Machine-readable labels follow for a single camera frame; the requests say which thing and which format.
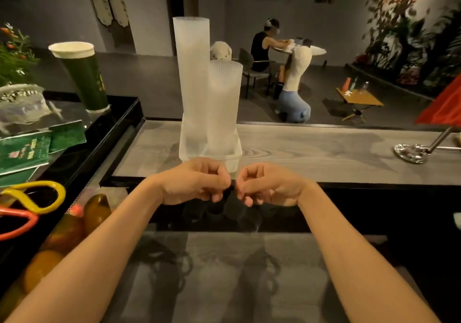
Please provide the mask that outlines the person's left hand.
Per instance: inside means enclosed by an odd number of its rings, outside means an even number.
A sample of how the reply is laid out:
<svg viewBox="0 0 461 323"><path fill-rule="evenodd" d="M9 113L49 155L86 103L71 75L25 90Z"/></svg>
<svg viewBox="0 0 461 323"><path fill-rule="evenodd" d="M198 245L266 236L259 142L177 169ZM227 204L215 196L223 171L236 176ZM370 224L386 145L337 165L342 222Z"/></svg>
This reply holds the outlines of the person's left hand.
<svg viewBox="0 0 461 323"><path fill-rule="evenodd" d="M221 201L224 191L211 188L211 170L226 168L221 162L194 158L155 176L155 186L161 191L162 204L176 205L192 199Z"/></svg>

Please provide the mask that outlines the person's right forearm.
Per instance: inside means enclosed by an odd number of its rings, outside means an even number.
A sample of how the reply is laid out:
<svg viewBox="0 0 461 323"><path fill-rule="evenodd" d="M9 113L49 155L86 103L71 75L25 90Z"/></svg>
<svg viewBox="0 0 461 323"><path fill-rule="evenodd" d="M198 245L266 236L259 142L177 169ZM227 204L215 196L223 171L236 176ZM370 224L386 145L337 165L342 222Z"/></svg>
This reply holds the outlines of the person's right forearm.
<svg viewBox="0 0 461 323"><path fill-rule="evenodd" d="M317 183L303 179L298 205L351 323L441 323Z"/></svg>

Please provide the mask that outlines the clear plastic container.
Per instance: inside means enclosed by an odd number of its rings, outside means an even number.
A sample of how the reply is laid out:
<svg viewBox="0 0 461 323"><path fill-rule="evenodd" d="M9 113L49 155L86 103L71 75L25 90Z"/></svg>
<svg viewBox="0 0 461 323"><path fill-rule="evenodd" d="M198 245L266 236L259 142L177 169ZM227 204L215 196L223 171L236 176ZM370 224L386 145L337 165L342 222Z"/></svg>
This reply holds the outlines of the clear plastic container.
<svg viewBox="0 0 461 323"><path fill-rule="evenodd" d="M191 134L187 134L186 123L187 122L185 122L185 117L182 116L178 148L178 157L181 162L184 163L197 157L209 157L223 163L230 174L236 173L240 159L243 155L241 141L237 129L234 130L230 153L227 155L216 155L212 154L209 150L209 145L206 138L197 140L193 139Z"/></svg>

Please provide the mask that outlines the short translucent cup sleeve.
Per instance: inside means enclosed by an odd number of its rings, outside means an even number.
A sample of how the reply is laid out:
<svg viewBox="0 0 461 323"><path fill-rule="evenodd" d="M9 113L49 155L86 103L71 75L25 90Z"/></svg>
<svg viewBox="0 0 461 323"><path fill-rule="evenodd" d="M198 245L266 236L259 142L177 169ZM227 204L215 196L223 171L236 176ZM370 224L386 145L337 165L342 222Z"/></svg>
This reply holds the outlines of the short translucent cup sleeve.
<svg viewBox="0 0 461 323"><path fill-rule="evenodd" d="M211 60L206 110L207 151L212 156L234 151L243 65L232 60Z"/></svg>

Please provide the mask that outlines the white torso sculpture blue jeans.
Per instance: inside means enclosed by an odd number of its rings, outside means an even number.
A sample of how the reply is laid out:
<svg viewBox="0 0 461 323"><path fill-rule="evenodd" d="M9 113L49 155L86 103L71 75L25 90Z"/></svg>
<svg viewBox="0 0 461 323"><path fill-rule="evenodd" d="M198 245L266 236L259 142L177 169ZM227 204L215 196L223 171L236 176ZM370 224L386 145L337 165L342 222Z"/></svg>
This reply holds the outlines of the white torso sculpture blue jeans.
<svg viewBox="0 0 461 323"><path fill-rule="evenodd" d="M310 46L295 46L284 65L283 75L276 86L278 99L275 113L286 115L288 123L305 123L311 116L311 107L298 93L301 76L312 61Z"/></svg>

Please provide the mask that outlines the tall translucent cup sleeve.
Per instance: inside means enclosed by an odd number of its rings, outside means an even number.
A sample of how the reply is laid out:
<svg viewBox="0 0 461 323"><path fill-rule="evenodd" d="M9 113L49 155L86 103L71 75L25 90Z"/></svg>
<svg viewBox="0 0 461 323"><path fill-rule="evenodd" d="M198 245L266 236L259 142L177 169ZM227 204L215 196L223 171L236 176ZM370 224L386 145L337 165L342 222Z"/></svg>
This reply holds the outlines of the tall translucent cup sleeve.
<svg viewBox="0 0 461 323"><path fill-rule="evenodd" d="M203 155L207 142L209 19L174 17L172 20L183 107L179 157L186 161Z"/></svg>

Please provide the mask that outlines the grey chair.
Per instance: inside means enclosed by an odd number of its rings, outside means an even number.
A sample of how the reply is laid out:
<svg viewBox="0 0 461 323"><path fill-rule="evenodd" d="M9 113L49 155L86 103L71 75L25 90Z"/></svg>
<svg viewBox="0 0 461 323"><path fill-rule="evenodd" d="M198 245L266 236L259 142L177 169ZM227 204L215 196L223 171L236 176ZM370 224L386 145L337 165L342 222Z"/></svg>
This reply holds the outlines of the grey chair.
<svg viewBox="0 0 461 323"><path fill-rule="evenodd" d="M248 52L244 48L240 48L238 62L243 65L243 78L245 78L247 81L246 87L245 87L245 99L247 99L249 95L250 81L253 80L253 88L255 88L256 81L259 79L267 80L266 91L265 91L265 95L267 97L270 92L271 81L273 78L270 66L268 66L262 72L253 70L252 67L254 64L265 62L265 61L264 60L255 61L253 56L250 54L250 52Z"/></svg>

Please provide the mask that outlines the white plush toy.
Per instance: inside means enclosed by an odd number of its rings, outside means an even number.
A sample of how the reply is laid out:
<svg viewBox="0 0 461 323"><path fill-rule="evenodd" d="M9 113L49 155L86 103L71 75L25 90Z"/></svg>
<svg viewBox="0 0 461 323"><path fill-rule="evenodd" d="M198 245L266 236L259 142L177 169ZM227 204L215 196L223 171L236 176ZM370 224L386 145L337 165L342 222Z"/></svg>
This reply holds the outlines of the white plush toy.
<svg viewBox="0 0 461 323"><path fill-rule="evenodd" d="M210 47L210 60L232 60L232 49L224 41L215 41Z"/></svg>

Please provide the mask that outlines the green yellow mango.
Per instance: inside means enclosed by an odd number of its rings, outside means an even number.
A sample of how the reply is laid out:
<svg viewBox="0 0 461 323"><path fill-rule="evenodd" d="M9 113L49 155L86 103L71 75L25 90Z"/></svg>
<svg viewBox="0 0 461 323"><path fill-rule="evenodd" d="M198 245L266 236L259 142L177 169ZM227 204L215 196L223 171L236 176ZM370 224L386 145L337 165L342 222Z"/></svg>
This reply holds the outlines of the green yellow mango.
<svg viewBox="0 0 461 323"><path fill-rule="evenodd" d="M111 214L112 210L105 194L99 193L92 196L84 205L83 221L85 234L89 236Z"/></svg>

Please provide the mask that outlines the white round table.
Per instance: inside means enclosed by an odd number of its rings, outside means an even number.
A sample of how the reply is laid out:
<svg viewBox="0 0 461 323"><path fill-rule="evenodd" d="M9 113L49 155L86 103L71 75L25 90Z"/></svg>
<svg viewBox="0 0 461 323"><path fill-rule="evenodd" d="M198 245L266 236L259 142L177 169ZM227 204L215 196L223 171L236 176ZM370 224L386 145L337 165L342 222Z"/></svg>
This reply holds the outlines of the white round table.
<svg viewBox="0 0 461 323"><path fill-rule="evenodd" d="M303 45L296 45L296 44L291 44L287 48L281 49L281 48L273 48L274 51L281 52L284 54L292 54L292 51L296 49L297 47L300 47ZM326 50L317 46L307 46L311 50L312 56L321 56L326 54Z"/></svg>

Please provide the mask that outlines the plain dark green packet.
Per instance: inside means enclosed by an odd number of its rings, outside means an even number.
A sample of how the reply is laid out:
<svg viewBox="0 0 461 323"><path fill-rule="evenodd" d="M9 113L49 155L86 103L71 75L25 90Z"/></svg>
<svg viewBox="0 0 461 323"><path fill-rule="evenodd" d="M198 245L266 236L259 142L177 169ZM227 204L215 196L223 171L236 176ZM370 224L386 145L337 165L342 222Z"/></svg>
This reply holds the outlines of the plain dark green packet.
<svg viewBox="0 0 461 323"><path fill-rule="evenodd" d="M49 154L64 151L70 147L86 143L85 129L86 126L83 124L82 120L49 127L51 137Z"/></svg>

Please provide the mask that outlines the green paper cup stack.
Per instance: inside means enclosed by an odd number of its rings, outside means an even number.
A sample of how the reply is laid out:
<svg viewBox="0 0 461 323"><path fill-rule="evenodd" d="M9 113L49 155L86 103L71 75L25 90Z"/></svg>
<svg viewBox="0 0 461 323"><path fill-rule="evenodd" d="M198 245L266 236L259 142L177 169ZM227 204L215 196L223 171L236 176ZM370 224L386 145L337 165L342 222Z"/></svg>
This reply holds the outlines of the green paper cup stack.
<svg viewBox="0 0 461 323"><path fill-rule="evenodd" d="M48 49L61 60L74 81L85 110L94 114L109 110L94 45L83 41L67 41L51 44Z"/></svg>

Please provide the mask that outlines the metal stand base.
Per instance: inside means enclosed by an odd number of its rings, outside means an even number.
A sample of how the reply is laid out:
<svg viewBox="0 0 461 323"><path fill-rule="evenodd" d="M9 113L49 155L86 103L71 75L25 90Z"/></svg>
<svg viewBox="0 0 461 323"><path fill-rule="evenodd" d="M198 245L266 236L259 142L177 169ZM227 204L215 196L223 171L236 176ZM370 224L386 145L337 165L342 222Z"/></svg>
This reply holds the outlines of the metal stand base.
<svg viewBox="0 0 461 323"><path fill-rule="evenodd" d="M455 135L453 142L456 144L456 146L441 146L445 139L447 139L451 134ZM395 156L413 164L426 163L428 157L436 150L461 153L461 131L458 132L455 127L449 127L443 131L430 145L397 144L393 147Z"/></svg>

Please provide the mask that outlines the large green printed packet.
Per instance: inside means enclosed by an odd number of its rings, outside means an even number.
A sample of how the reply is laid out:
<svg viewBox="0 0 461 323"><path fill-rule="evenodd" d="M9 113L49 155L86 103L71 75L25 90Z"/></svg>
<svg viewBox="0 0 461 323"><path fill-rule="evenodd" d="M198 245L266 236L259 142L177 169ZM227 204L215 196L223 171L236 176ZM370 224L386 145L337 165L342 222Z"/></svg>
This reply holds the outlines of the large green printed packet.
<svg viewBox="0 0 461 323"><path fill-rule="evenodd" d="M50 144L51 132L0 139L0 176L48 165Z"/></svg>

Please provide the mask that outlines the orange fruit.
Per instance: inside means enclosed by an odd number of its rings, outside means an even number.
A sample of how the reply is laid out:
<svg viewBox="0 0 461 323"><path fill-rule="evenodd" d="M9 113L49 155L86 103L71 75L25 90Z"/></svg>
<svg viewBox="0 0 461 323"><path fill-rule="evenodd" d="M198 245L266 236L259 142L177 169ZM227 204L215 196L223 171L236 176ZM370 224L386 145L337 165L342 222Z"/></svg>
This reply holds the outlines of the orange fruit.
<svg viewBox="0 0 461 323"><path fill-rule="evenodd" d="M40 283L40 281L61 262L63 258L63 255L53 250L38 252L24 271L22 279L24 292L29 294Z"/></svg>

